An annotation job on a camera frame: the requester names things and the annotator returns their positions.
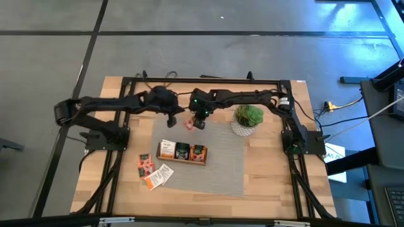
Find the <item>gray floor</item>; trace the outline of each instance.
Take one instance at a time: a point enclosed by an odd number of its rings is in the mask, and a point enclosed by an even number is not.
[[[92,30],[101,2],[2,0],[0,30]],[[387,0],[378,3],[404,49],[404,26],[393,5]],[[101,30],[382,31],[383,27],[369,3],[115,0],[107,7]],[[52,108],[71,95],[88,42],[89,37],[0,36],[0,137],[26,147],[21,153],[9,149],[0,153],[0,219],[30,215],[58,130]],[[360,96],[359,87],[340,84],[340,76],[373,77],[397,60],[389,40],[379,38],[99,37],[81,96],[97,96],[105,76],[131,76],[142,70],[150,76],[175,70],[184,77],[226,78],[244,78],[252,70],[256,78],[306,80],[312,106],[319,108],[326,100],[342,105]],[[365,108],[360,103],[325,115],[321,122],[362,115]],[[324,131],[333,134],[352,124]],[[78,137],[79,131],[73,128],[69,135]],[[332,143],[347,149],[372,146],[369,124]],[[82,144],[67,141],[45,215],[69,212],[82,156]],[[339,217],[369,221],[363,202],[335,202]]]

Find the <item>wooden table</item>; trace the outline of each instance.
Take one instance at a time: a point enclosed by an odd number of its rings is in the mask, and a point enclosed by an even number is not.
[[[122,77],[106,77],[101,97],[118,97]],[[149,83],[151,87],[161,83]],[[291,81],[293,96],[303,106],[305,112],[313,117],[305,81]],[[254,91],[276,88],[267,84],[212,84],[212,83],[172,83],[170,89],[188,92],[197,87],[201,90],[229,89],[231,91]],[[144,83],[136,83],[135,93],[149,90]],[[189,95],[179,96],[179,103],[186,107]],[[137,170],[137,155],[147,153],[151,146],[155,113],[145,112],[131,115],[129,126],[131,134],[128,149],[122,159],[119,182],[113,214],[132,216],[182,216],[211,218],[283,218],[295,219],[296,211],[287,157],[283,153],[280,131],[281,118],[272,114],[266,107],[264,122],[255,133],[246,138],[244,163],[244,196],[231,197],[189,190],[158,187],[149,191],[141,183]],[[230,122],[236,106],[216,110],[207,120]],[[297,108],[299,120],[309,130],[316,125]],[[114,112],[97,112],[101,120],[112,120]],[[176,115],[177,123],[190,118],[191,113]],[[96,151],[83,163],[78,179],[71,211],[77,211],[90,198],[98,187],[104,166],[105,151]],[[324,163],[314,155],[305,155],[307,172],[312,191],[322,205],[332,215],[336,215],[330,185]],[[106,190],[102,211],[106,210],[109,189]],[[307,216],[306,199],[300,189],[302,208]]]

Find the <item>black cable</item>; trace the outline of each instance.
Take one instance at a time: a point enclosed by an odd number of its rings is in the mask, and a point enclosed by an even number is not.
[[[71,139],[71,140],[74,140],[74,141],[78,141],[78,142],[81,142],[81,143],[87,145],[87,142],[86,142],[86,141],[83,141],[83,140],[81,140],[81,139],[77,139],[77,138],[70,137],[70,136],[66,136],[66,138]]]
[[[143,75],[142,75],[141,73],[136,73],[136,74],[134,75],[134,77],[135,77],[135,78],[138,78],[138,77],[142,78]],[[151,86],[147,83],[146,80],[144,80],[144,83],[145,83],[145,85],[146,85],[149,89],[152,89]]]
[[[311,117],[309,117],[308,114],[306,114],[305,111],[303,110],[303,108],[302,108],[302,106],[300,105],[300,103],[299,103],[297,100],[295,100],[295,102],[297,103],[297,105],[298,105],[298,106],[300,107],[300,109],[302,110],[303,114],[304,114],[308,119],[310,119],[310,120],[312,120],[312,121],[318,123],[318,125],[320,126],[320,132],[321,132],[321,134],[323,134],[323,126],[321,125],[320,121],[318,121],[316,118],[312,119]]]
[[[387,115],[393,115],[393,113],[379,114],[379,115],[376,115],[375,117],[387,116]],[[370,116],[355,117],[355,118],[352,118],[352,119],[341,120],[341,121],[339,121],[339,122],[335,122],[335,123],[332,123],[332,124],[323,125],[323,127],[328,127],[328,126],[336,125],[336,124],[339,124],[339,123],[348,122],[348,121],[351,121],[351,120],[364,119],[364,118],[368,118],[368,117],[370,117]]]
[[[78,165],[78,173],[80,173],[80,171],[81,171],[81,166],[82,166],[84,160],[85,160],[90,154],[92,154],[94,151],[95,151],[95,150],[89,150],[88,153],[87,153],[86,155],[84,155],[84,157],[82,157],[82,159],[80,160],[80,164]]]
[[[178,77],[177,72],[171,71],[171,72],[168,72],[168,73],[165,75],[165,78],[168,78],[171,74],[174,74],[174,78]],[[167,85],[165,85],[165,82],[164,82],[163,86],[165,86],[166,88],[168,88],[171,84],[172,84],[172,82],[169,82]]]

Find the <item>desk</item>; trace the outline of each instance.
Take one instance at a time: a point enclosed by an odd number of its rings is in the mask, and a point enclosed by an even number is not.
[[[106,77],[101,97],[118,97],[122,77]],[[304,81],[291,81],[293,95],[312,116],[312,109]],[[161,83],[149,83],[151,87]],[[169,87],[177,93],[189,92],[194,88],[229,89],[232,91],[254,91],[276,88],[268,84],[216,84],[216,83],[172,83]],[[136,83],[135,93],[149,90],[144,83]],[[183,107],[189,103],[189,95],[179,96]],[[209,121],[230,122],[237,107],[216,110]],[[121,172],[117,184],[113,214],[140,216],[180,216],[212,218],[284,218],[295,219],[296,211],[287,157],[283,153],[280,131],[281,118],[264,110],[264,122],[245,141],[244,196],[231,197],[188,190],[158,187],[149,191],[141,183],[137,171],[137,155],[147,153],[153,134],[155,113],[144,112],[130,115],[131,134],[127,150],[123,154]],[[300,122],[309,130],[315,130],[314,122],[297,109]],[[97,112],[101,120],[112,120],[114,112]],[[177,116],[177,123],[188,119],[191,113]],[[310,186],[328,212],[335,216],[335,208],[324,163],[314,155],[305,155]],[[77,211],[98,187],[105,160],[105,151],[96,151],[83,163],[74,194],[71,211]],[[107,207],[109,190],[106,190],[102,211]],[[307,215],[305,196],[300,190],[302,208]]]
[[[362,81],[360,87],[368,115],[389,104],[389,93],[375,90],[372,81]],[[404,123],[390,116],[378,116],[370,120],[370,125],[376,147],[327,163],[329,175],[368,164],[404,170]]]

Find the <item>gray cloth mat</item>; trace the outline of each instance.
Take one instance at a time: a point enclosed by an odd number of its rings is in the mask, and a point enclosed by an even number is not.
[[[206,146],[206,166],[158,160],[157,146],[162,139]],[[156,170],[165,163],[174,171],[164,186],[159,187],[232,196],[244,194],[244,138],[236,135],[230,124],[206,122],[204,130],[189,132],[181,122],[169,129],[167,118],[157,118],[150,149]]]

